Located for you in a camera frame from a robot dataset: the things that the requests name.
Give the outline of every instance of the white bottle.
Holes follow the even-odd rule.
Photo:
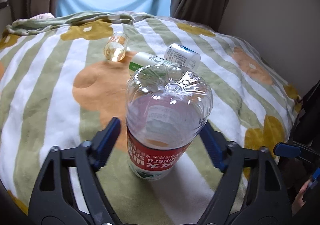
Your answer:
[[[195,71],[199,67],[201,60],[200,54],[178,43],[173,43],[167,48],[164,58],[183,65],[192,71]]]
[[[165,60],[158,56],[146,53],[146,52],[138,52],[135,56],[133,56],[132,60],[129,64],[129,73],[132,75],[136,70],[145,67],[147,65],[156,65],[156,64],[164,64],[164,65],[173,65],[179,66],[179,64],[174,63],[169,60]]]

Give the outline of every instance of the person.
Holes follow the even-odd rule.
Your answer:
[[[291,205],[292,215],[295,215],[302,208],[302,206],[305,204],[305,202],[302,200],[302,198],[308,188],[308,184],[310,181],[311,181],[311,179],[309,179],[308,181],[306,181],[302,185],[297,196],[295,197],[294,202]]]

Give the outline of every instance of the bed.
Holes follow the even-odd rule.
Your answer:
[[[120,62],[106,61],[103,47],[117,31],[129,36],[128,53]],[[222,175],[199,137],[161,180],[141,180],[127,164],[124,102],[130,59],[134,51],[163,57],[175,42],[201,55],[196,73],[212,88],[209,121],[215,130],[252,149],[272,149],[288,139],[300,97],[242,39],[134,12],[17,20],[0,41],[0,179],[25,213],[49,149],[75,147],[116,116],[122,131],[98,177],[121,221],[198,221]],[[244,170],[233,211],[241,206],[248,173]],[[70,174],[79,209],[86,211],[76,170]]]

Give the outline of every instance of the white plastic bottle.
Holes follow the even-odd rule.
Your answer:
[[[212,110],[212,91],[185,67],[149,65],[127,84],[129,165],[140,178],[165,176]]]
[[[183,65],[192,71],[196,71],[201,60],[199,53],[178,43],[169,45],[164,53],[164,58],[179,65]]]

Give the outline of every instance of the blue gripper pad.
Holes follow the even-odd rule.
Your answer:
[[[299,147],[280,142],[273,148],[273,153],[276,156],[295,158],[301,154],[301,149]]]
[[[209,122],[207,122],[200,131],[200,137],[213,165],[220,169],[221,172],[224,172],[227,167],[224,163],[227,149],[227,141],[224,136],[220,132],[214,131]]]
[[[114,117],[111,119],[105,130],[97,132],[94,139],[99,139],[100,142],[93,152],[93,168],[95,170],[99,170],[101,167],[106,165],[113,146],[120,134],[120,130],[120,120]]]

